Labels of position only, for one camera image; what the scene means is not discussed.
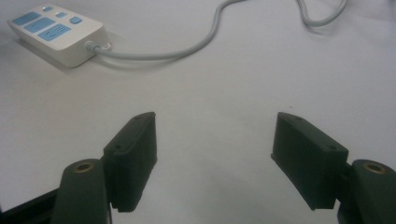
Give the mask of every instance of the white cable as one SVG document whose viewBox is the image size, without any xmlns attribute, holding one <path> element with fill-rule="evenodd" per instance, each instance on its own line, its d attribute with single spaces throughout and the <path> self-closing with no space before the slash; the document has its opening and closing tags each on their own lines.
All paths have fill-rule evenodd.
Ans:
<svg viewBox="0 0 396 224">
<path fill-rule="evenodd" d="M 122 60 L 132 60 L 132 61 L 158 61 L 158 60 L 168 60 L 168 59 L 177 59 L 177 58 L 186 57 L 202 49 L 213 39 L 213 37 L 216 34 L 216 31 L 219 29 L 219 20 L 220 20 L 221 11 L 232 3 L 237 3 L 242 1 L 246 1 L 246 0 L 228 0 L 221 3 L 216 9 L 215 18 L 212 23 L 212 29 L 210 30 L 209 34 L 207 34 L 207 36 L 203 40 L 201 40 L 198 44 L 187 49 L 183 49 L 171 53 L 164 53 L 164 54 L 127 54 L 127 53 L 115 53 L 101 49 L 100 46 L 98 46 L 97 44 L 91 41 L 85 44 L 85 48 L 88 51 L 106 57 L 122 59 Z"/>
<path fill-rule="evenodd" d="M 313 21 L 308 16 L 308 13 L 306 11 L 305 1 L 304 0 L 297 0 L 298 5 L 299 5 L 300 10 L 301 10 L 301 18 L 303 19 L 303 22 L 307 26 L 314 26 L 314 27 L 324 26 L 324 25 L 327 25 L 330 22 L 334 21 L 343 12 L 344 8 L 346 8 L 347 1 L 348 0 L 342 0 L 341 4 L 340 4 L 340 6 L 338 6 L 337 10 L 335 10 L 335 12 L 331 16 L 329 16 L 328 18 L 320 20 L 320 21 Z"/>
</svg>

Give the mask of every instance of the white table surface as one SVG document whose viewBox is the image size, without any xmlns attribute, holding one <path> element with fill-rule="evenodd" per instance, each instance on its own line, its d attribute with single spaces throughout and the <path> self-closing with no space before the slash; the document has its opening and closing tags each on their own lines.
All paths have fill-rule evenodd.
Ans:
<svg viewBox="0 0 396 224">
<path fill-rule="evenodd" d="M 101 21 L 114 51 L 189 47 L 221 0 L 54 0 Z M 348 161 L 396 168 L 396 6 L 350 0 L 307 29 L 292 0 L 225 8 L 215 39 L 172 62 L 94 57 L 68 69 L 21 42 L 6 21 L 41 0 L 0 0 L 0 204 L 8 210 L 60 184 L 74 161 L 100 158 L 133 116 L 157 114 L 158 163 L 132 214 L 114 223 L 335 224 L 312 212 L 271 160 L 276 113 L 301 116 Z M 338 1 L 308 0 L 314 19 Z"/>
</svg>

